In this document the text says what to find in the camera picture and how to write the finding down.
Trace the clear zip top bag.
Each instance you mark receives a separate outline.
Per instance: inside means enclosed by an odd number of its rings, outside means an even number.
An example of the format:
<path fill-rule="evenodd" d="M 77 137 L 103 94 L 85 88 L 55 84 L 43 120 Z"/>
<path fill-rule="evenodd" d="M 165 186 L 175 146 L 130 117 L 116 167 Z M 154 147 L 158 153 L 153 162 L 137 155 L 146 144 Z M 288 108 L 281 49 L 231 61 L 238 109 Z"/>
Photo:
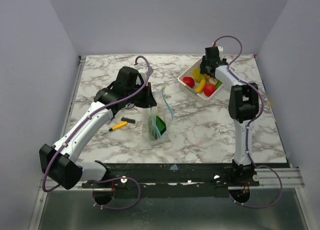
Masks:
<path fill-rule="evenodd" d="M 155 107 L 145 109 L 142 114 L 140 134 L 152 145 L 163 142 L 174 120 L 174 112 L 166 100 L 166 87 L 163 86 L 153 94 L 157 103 Z"/>

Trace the toy bok choy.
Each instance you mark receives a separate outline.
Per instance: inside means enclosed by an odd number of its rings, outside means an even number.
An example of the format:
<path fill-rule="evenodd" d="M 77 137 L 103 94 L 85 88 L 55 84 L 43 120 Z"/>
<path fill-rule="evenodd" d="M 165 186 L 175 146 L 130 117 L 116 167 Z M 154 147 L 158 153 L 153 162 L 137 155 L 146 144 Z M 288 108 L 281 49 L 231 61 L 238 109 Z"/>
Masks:
<path fill-rule="evenodd" d="M 166 123 L 158 115 L 149 116 L 147 125 L 148 136 L 149 139 L 152 141 L 156 141 L 162 138 L 162 136 L 167 130 Z"/>

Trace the yellow toy banana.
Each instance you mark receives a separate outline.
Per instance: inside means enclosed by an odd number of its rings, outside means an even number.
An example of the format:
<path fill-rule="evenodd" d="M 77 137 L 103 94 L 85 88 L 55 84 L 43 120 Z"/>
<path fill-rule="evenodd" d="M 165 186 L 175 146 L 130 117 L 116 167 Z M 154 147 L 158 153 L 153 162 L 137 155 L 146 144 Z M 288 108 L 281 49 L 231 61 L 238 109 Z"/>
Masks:
<path fill-rule="evenodd" d="M 206 77 L 205 76 L 202 76 L 202 79 L 201 79 L 201 81 L 199 82 L 199 85 L 198 85 L 198 87 L 195 89 L 195 91 L 198 93 L 198 94 L 200 94 L 200 93 L 202 93 L 203 92 L 203 89 L 204 89 L 204 87 L 205 87 L 205 85 L 206 85 Z"/>

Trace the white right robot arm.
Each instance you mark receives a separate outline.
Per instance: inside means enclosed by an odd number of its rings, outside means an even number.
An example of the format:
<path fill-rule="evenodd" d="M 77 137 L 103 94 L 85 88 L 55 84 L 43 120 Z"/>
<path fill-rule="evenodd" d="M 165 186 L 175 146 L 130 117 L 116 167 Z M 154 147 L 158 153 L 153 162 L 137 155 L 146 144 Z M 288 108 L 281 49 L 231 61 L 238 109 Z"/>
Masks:
<path fill-rule="evenodd" d="M 254 174 L 252 161 L 252 121 L 259 113 L 258 86 L 247 83 L 220 57 L 217 46 L 205 48 L 200 72 L 221 81 L 230 89 L 228 112 L 235 126 L 235 154 L 231 163 L 230 180 L 240 186 Z"/>

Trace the red toy tomato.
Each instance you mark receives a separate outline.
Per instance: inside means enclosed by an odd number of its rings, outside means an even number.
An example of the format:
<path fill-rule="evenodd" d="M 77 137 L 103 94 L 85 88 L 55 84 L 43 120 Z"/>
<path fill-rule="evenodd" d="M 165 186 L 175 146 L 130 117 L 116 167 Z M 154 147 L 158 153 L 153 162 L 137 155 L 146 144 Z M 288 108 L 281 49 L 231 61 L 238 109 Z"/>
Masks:
<path fill-rule="evenodd" d="M 215 85 L 211 83 L 205 84 L 203 88 L 203 93 L 207 97 L 210 97 L 215 91 L 216 91 Z"/>

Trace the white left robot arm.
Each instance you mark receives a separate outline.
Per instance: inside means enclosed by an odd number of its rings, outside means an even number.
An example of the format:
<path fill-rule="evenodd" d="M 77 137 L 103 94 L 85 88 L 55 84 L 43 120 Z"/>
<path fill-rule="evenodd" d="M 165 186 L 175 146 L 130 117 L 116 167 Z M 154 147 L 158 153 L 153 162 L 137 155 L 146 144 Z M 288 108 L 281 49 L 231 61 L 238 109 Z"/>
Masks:
<path fill-rule="evenodd" d="M 109 123 L 128 104 L 139 108 L 157 105 L 147 77 L 153 72 L 147 67 L 122 67 L 109 86 L 99 90 L 84 116 L 52 146 L 39 150 L 43 174 L 59 186 L 71 189 L 80 181 L 93 180 L 99 187 L 110 184 L 108 167 L 100 161 L 79 163 L 84 147 L 97 131 Z"/>

